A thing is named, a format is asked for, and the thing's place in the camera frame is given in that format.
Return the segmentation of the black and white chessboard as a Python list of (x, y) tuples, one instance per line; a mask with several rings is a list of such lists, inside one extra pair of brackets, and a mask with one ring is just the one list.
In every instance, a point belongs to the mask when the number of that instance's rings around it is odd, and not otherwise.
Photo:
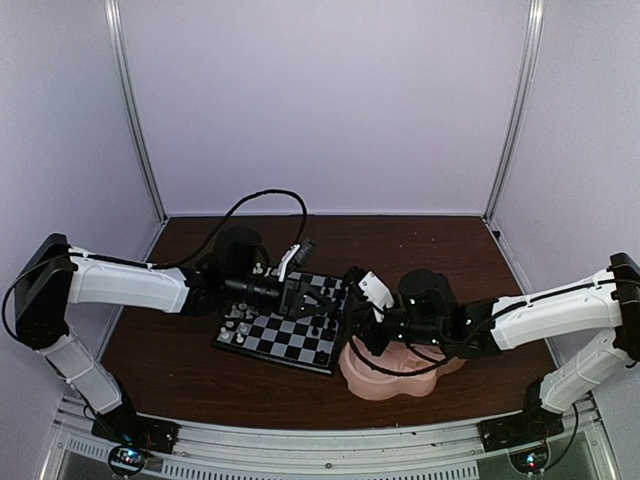
[[(342, 318), (347, 304), (348, 286), (338, 277), (315, 273), (293, 272), (291, 277), (296, 280), (303, 278), (311, 281), (313, 285), (319, 286), (323, 294), (339, 302), (341, 315), (337, 318), (331, 318), (327, 314), (286, 318), (279, 314), (266, 313), (248, 304), (234, 302), (224, 312), (224, 320), (213, 336), (210, 345), (216, 349), (270, 363), (331, 376), (343, 346)], [(330, 294), (326, 294), (324, 287), (332, 287), (333, 290)], [(224, 321), (232, 305), (236, 305), (241, 311), (241, 317), (232, 318), (234, 326), (226, 328)], [(252, 320), (244, 320), (246, 310), (253, 312), (254, 318)], [(327, 328), (331, 319), (338, 323), (336, 330)], [(248, 332), (241, 333), (245, 337), (242, 345), (235, 342), (236, 334), (240, 333), (239, 324), (241, 322), (248, 326)], [(222, 327), (225, 327), (230, 333), (230, 338), (227, 341), (218, 340), (218, 333)], [(314, 328), (320, 331), (318, 337), (311, 334)], [(318, 364), (316, 361), (317, 353), (320, 351), (328, 354), (326, 364)]]

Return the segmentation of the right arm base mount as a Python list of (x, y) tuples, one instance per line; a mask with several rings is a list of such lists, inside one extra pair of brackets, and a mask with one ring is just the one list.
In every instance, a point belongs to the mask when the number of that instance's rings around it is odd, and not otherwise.
[(524, 413), (484, 420), (478, 424), (478, 429), (485, 452), (543, 441), (565, 431), (560, 415), (541, 417)]

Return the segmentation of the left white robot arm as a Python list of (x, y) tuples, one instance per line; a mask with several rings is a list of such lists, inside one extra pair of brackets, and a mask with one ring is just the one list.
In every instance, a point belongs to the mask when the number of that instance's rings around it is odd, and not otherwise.
[(140, 307), (188, 317), (246, 304), (286, 320), (336, 321), (347, 288), (334, 277), (299, 271), (312, 252), (309, 240), (294, 244), (274, 268), (258, 267), (260, 234), (233, 227), (218, 234), (196, 264), (153, 264), (98, 255), (50, 235), (8, 289), (14, 302), (11, 331), (63, 375), (123, 444), (144, 433), (142, 419), (123, 386), (79, 340), (66, 321), (70, 304)]

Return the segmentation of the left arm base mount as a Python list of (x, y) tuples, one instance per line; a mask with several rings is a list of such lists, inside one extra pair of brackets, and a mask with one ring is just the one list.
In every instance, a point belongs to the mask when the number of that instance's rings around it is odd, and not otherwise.
[(108, 426), (96, 419), (91, 434), (111, 442), (134, 446), (146, 452), (171, 454), (179, 433), (179, 425), (172, 421), (139, 417), (127, 431)]

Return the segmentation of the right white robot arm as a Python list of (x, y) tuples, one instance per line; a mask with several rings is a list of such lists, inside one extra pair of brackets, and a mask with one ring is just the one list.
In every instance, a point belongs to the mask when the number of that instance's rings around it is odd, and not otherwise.
[(467, 360), (576, 331), (598, 335), (556, 371), (531, 385), (513, 419), (519, 440), (535, 440), (622, 365), (639, 359), (639, 267), (626, 254), (572, 284), (529, 295), (463, 304), (447, 277), (428, 269), (405, 274), (395, 292), (373, 272), (346, 276), (359, 304), (346, 312), (348, 340), (339, 368), (366, 400), (430, 394), (439, 376)]

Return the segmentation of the black rook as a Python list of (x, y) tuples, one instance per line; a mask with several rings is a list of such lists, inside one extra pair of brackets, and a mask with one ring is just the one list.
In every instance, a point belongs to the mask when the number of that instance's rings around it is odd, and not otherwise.
[(317, 357), (316, 357), (316, 361), (318, 364), (326, 364), (328, 361), (328, 354), (326, 352), (318, 352), (317, 353)]

